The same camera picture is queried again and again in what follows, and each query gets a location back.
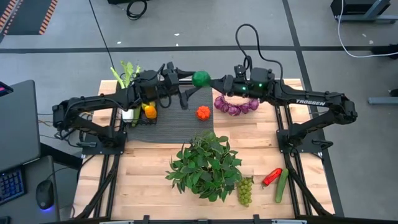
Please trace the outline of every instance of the keyboard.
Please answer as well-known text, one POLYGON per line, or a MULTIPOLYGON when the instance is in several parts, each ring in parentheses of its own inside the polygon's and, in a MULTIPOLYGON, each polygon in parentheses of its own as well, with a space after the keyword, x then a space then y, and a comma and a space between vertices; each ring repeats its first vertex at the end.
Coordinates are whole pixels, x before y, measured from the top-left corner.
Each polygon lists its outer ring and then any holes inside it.
POLYGON ((0 205, 26 193, 21 168, 0 173, 0 205))

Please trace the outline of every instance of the black mesh mat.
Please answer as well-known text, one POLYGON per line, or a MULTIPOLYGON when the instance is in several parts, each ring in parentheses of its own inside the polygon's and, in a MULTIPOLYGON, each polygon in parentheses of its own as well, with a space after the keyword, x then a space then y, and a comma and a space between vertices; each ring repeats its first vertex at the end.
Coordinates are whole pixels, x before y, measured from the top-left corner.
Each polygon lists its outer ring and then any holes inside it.
MULTIPOLYGON (((185 91, 193 86, 180 86, 185 91)), ((196 134, 205 130, 213 130, 213 95, 210 87, 202 88, 189 98, 189 108, 182 110, 178 96, 172 96, 169 108, 157 105, 157 124, 141 125, 127 129, 127 138, 145 142, 184 143, 196 134), (199 106, 208 106, 211 110, 210 119, 200 121, 196 117, 199 106)))

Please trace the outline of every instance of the green leaves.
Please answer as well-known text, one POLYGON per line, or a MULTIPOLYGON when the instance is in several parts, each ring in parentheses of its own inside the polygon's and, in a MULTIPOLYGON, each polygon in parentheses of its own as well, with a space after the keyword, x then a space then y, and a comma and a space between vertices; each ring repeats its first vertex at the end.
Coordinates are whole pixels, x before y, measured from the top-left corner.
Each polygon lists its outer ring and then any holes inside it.
POLYGON ((182 145, 177 161, 171 160, 172 171, 167 171, 165 178, 172 180, 172 187, 177 186, 180 193, 187 187, 200 198, 211 202, 220 198, 224 202, 234 184, 242 179, 236 168, 242 164, 236 158, 238 152, 231 150, 228 137, 216 137, 211 131, 195 136, 189 143, 189 147, 182 145))

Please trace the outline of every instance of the wooden tabletop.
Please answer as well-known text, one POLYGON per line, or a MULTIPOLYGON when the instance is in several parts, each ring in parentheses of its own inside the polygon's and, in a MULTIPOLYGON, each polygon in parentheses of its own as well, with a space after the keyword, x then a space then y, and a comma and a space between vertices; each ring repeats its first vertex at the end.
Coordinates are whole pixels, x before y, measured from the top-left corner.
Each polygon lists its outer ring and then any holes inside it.
MULTIPOLYGON (((300 79, 285 79, 285 83, 302 89, 300 79)), ((116 89, 116 81, 103 80, 99 93, 110 94, 116 89)), ((213 90, 213 99, 220 94, 213 90)), ((247 99, 232 98, 231 102, 247 99)), ((291 105, 293 122, 302 123, 310 119, 304 105, 291 105)), ((109 124, 111 110, 95 111, 93 121, 99 125, 109 124)), ((231 148, 238 151, 242 159, 239 170, 243 176, 254 176, 252 204, 246 208, 239 204, 236 191, 221 200, 209 202, 193 195, 189 189, 179 194, 171 188, 171 181, 165 179, 170 170, 170 157, 176 159, 181 144, 159 144, 129 141, 121 156, 114 196, 112 220, 142 220, 150 215, 152 220, 179 219, 251 219, 254 214, 260 218, 293 218, 289 186, 286 185, 281 203, 275 203, 276 183, 262 189, 263 178, 277 167, 284 168, 284 159, 279 152, 276 130, 277 121, 274 107, 260 104, 257 111, 232 117, 219 110, 213 112, 214 131, 217 136, 229 137, 231 148)), ((307 186, 324 206, 333 213, 333 205, 321 160, 312 154, 301 154, 307 186)), ((82 168, 76 190, 74 207, 78 215, 97 191, 103 156, 97 155, 82 168)), ((296 186, 301 214, 305 214, 301 191, 296 186)), ((103 197, 101 215, 105 214, 108 191, 103 197)))

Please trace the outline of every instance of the grape cluster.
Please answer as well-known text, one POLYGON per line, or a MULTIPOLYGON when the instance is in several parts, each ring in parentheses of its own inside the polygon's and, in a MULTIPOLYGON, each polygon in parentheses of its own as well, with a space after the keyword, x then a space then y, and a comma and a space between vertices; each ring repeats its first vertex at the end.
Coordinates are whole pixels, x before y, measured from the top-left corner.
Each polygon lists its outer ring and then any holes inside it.
POLYGON ((253 183, 253 177, 245 177, 240 182, 238 182, 239 202, 245 207, 248 207, 249 204, 252 202, 251 187, 253 183))

